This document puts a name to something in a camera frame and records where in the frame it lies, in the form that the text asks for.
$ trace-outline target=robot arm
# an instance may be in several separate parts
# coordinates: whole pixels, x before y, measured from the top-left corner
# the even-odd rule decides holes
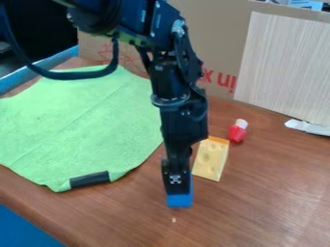
[[[188,28],[179,11],[162,0],[54,1],[68,7],[68,19],[80,31],[112,38],[114,58],[99,74],[37,72],[53,79],[100,77],[117,68],[118,40],[134,45],[151,78],[151,102],[160,110],[167,153],[162,161],[162,177],[168,206],[191,206],[189,159],[191,146],[208,135],[207,100],[205,91],[196,86],[203,76],[203,62],[192,49]]]

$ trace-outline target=table surface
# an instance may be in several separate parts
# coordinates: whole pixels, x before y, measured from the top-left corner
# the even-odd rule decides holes
[[[223,99],[210,99],[209,115],[212,136],[226,138],[237,118],[249,135],[231,145],[220,182],[194,178],[191,208],[165,206],[162,147],[115,183],[60,194],[0,166],[0,203],[69,246],[329,246],[329,139]]]

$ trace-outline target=wire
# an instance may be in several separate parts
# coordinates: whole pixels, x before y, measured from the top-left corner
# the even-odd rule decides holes
[[[16,38],[14,37],[11,23],[9,21],[6,8],[3,8],[3,15],[5,20],[5,35],[8,42],[12,45],[12,49],[16,56],[25,63],[26,67],[31,71],[40,74],[43,77],[53,79],[53,80],[82,80],[82,79],[93,79],[100,78],[111,74],[114,72],[119,63],[119,44],[117,38],[112,39],[113,43],[113,58],[109,66],[105,69],[98,71],[89,71],[89,72],[53,72],[46,69],[42,69],[38,66],[35,66],[31,63],[30,59],[24,54],[23,50],[17,43]]]
[[[139,52],[141,60],[143,65],[146,68],[147,73],[150,73],[149,69],[151,67],[151,60],[148,57],[148,53],[146,50],[144,50],[143,48],[139,47],[139,46],[135,46],[136,50]]]

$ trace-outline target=cardboard box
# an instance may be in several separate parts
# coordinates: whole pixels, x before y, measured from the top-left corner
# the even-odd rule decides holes
[[[211,96],[233,98],[251,12],[330,22],[330,14],[248,0],[170,0],[186,18],[194,49],[205,61],[199,82]],[[108,63],[110,40],[79,34],[80,56]],[[146,76],[135,49],[121,44],[121,64]]]

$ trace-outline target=green towel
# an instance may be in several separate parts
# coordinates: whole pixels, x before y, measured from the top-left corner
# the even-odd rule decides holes
[[[123,68],[99,79],[44,78],[0,100],[0,164],[56,192],[87,175],[115,181],[155,151],[159,129],[150,81]]]

